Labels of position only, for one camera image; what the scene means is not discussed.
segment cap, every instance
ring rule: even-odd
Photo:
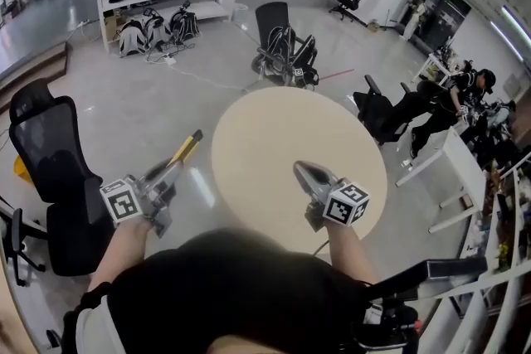
[[[480,71],[480,75],[482,75],[485,78],[485,87],[486,92],[490,95],[492,95],[492,88],[496,84],[496,75],[491,70],[487,70],[484,68]]]

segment round table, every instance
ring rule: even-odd
[[[387,175],[377,144],[343,106],[308,90],[274,87],[239,99],[216,127],[212,169],[229,208],[244,226],[286,249],[313,253],[327,235],[304,218],[310,199],[293,173],[298,160],[368,191],[368,209],[353,225],[366,236],[382,214]]]

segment gray floor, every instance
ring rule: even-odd
[[[140,175],[173,154],[196,129],[204,132],[189,169],[178,182],[178,195],[172,204],[173,224],[161,240],[150,236],[149,253],[180,246],[205,230],[235,222],[220,200],[212,177],[212,134],[223,112],[243,96],[241,88],[256,81],[250,69],[258,39],[254,8],[272,0],[237,1],[250,8],[238,19],[244,29],[230,22],[201,22],[202,36],[195,41],[195,48],[179,53],[173,68],[148,64],[140,56],[120,59],[107,55],[101,40],[89,43],[76,33],[71,39],[74,49],[68,74],[50,84],[55,96],[69,95],[76,102],[86,161],[106,182],[127,173]],[[284,1],[290,5],[290,20],[297,33],[317,38],[315,68],[321,79],[351,70],[325,78],[316,91],[353,114],[355,107],[346,95],[367,89],[365,74],[372,75],[396,102],[403,93],[399,82],[409,81],[425,60],[396,32],[371,33],[357,23],[341,22],[337,15],[328,14],[334,0]],[[92,37],[98,30],[94,25],[85,34]],[[263,81],[255,89],[268,84]],[[0,116],[0,129],[8,125],[8,116]],[[397,152],[396,144],[388,144],[382,148],[382,155],[388,177],[387,203],[382,219],[363,240],[381,277],[422,259],[455,257],[464,224],[435,235],[427,231],[434,222],[459,210],[458,204],[444,211],[437,206],[459,188],[449,165],[441,161],[430,172],[397,188],[394,182],[406,172],[402,161],[407,153]],[[46,205],[29,184],[12,173],[16,156],[11,143],[0,152],[2,195],[25,214],[46,221]],[[213,194],[214,205],[201,180],[207,192]],[[71,279],[54,282],[44,284],[43,298],[60,327],[61,315],[76,299],[72,294],[80,286],[79,281]],[[423,317],[429,306],[421,305]]]
[[[31,0],[0,28],[0,76],[65,40],[80,22],[97,17],[96,0]]]

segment ceiling light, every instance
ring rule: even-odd
[[[516,50],[516,47],[513,46],[513,43],[511,43],[507,36],[503,32],[501,32],[501,30],[496,26],[496,24],[491,21],[490,25],[494,27],[498,34],[501,35],[501,37],[505,40],[505,43],[507,43],[507,45],[511,48],[514,54],[518,57],[518,59],[520,59],[521,62],[524,62],[524,58],[520,55],[520,52]]]
[[[520,24],[516,20],[514,15],[511,13],[511,11],[506,6],[504,6],[501,8],[501,12],[504,14],[507,20],[513,25],[513,27],[516,28],[516,31],[527,42],[529,47],[531,47],[531,37],[529,37],[529,34],[524,30],[524,27],[522,27],[522,24]]]

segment black shirt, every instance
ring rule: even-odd
[[[63,352],[76,352],[79,312],[107,293],[127,354],[204,354],[226,335],[289,354],[334,354],[363,321],[363,288],[321,259],[218,230],[125,270],[93,291],[96,300],[86,295],[65,317]]]
[[[451,83],[448,92],[441,96],[441,106],[451,112],[455,110],[454,102],[451,99],[450,90],[456,86],[459,89],[457,98],[461,105],[467,105],[472,108],[476,107],[485,95],[485,91],[477,85],[477,73],[463,73],[451,77]]]

